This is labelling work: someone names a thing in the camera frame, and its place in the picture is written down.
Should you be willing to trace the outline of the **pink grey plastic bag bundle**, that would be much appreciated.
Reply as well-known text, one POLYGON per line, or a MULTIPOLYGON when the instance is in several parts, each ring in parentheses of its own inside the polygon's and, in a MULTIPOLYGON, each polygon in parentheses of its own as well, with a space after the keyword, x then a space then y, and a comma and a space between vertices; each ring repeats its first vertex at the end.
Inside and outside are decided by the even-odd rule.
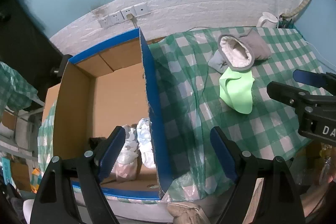
POLYGON ((138 168, 138 140, 137 131, 129 125, 124 125, 125 143, 113 167, 113 173, 118 182, 136 179, 138 168))

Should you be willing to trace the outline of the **light green cloth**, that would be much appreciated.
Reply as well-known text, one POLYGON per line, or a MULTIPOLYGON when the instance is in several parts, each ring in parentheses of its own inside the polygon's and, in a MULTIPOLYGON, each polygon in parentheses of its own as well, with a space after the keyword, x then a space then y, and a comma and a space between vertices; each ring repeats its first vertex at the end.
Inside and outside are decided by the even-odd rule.
POLYGON ((240 72, 228 67, 219 79, 219 96, 236 112, 250 114, 253 108, 254 81, 251 70, 240 72))

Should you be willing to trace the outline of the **grey plush slipper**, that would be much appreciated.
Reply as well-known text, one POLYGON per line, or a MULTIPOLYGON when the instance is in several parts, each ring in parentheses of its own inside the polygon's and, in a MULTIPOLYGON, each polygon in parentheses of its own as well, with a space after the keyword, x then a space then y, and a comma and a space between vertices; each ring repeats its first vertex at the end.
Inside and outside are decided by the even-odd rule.
POLYGON ((268 44, 253 28, 238 35, 221 35, 218 52, 233 71, 248 71, 255 61, 267 60, 272 54, 268 44))

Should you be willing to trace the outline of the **grey blue small cloth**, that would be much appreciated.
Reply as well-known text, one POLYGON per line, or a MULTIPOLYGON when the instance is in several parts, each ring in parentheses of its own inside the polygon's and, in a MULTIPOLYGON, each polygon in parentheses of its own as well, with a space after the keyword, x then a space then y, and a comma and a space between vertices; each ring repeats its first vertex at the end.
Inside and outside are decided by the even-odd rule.
POLYGON ((210 60, 208 61, 208 65, 209 67, 213 68, 214 70, 216 70, 221 74, 223 74, 228 67, 225 59, 222 57, 222 55, 218 50, 210 58, 210 60))

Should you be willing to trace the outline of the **green checkered tablecloth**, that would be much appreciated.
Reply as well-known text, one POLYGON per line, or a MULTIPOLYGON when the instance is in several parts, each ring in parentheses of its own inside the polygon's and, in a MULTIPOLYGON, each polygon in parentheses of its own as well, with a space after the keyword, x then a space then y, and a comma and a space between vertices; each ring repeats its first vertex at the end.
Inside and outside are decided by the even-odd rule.
POLYGON ((244 27, 209 28, 170 35, 150 45, 157 74, 163 125, 173 175, 166 202, 196 201, 220 195, 231 185, 210 142, 220 127, 242 150, 262 159, 294 157, 309 139, 298 133, 294 110, 268 97, 271 81, 295 86, 295 69, 321 72, 304 37, 295 29, 258 28, 271 56, 252 68, 253 109, 248 115, 227 106, 219 96, 220 74, 209 67, 222 34, 244 27))

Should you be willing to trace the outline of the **blue cardboard box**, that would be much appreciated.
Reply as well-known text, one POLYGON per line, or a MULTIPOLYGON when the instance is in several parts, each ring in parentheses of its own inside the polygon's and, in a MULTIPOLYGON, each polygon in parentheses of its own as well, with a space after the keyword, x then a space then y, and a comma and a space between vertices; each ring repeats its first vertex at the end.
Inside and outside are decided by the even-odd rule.
POLYGON ((154 58, 139 28, 124 32, 71 57, 55 103, 52 154, 71 159, 84 154, 90 138, 108 137, 117 126, 147 118, 155 168, 142 165, 133 181, 107 178, 108 197, 159 201, 173 182, 159 100, 154 58))

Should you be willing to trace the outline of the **white electric kettle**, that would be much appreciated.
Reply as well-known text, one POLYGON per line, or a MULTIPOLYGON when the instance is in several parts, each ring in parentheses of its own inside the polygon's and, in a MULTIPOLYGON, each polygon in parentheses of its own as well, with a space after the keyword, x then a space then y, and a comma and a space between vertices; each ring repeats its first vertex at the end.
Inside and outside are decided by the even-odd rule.
POLYGON ((278 18, 270 12, 263 12, 262 16, 258 19, 256 27, 276 28, 278 25, 278 18))

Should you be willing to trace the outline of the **white wall socket strip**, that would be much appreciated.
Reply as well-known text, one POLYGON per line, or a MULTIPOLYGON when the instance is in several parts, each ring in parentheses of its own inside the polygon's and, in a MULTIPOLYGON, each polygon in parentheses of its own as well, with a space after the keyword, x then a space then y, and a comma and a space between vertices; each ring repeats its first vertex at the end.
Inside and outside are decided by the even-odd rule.
POLYGON ((123 22, 132 22, 134 27, 137 28, 137 18, 150 13, 149 7, 146 2, 136 4, 134 6, 129 6, 120 11, 114 12, 112 14, 103 16, 98 19, 100 27, 103 29, 110 28, 116 24, 121 24, 123 22))

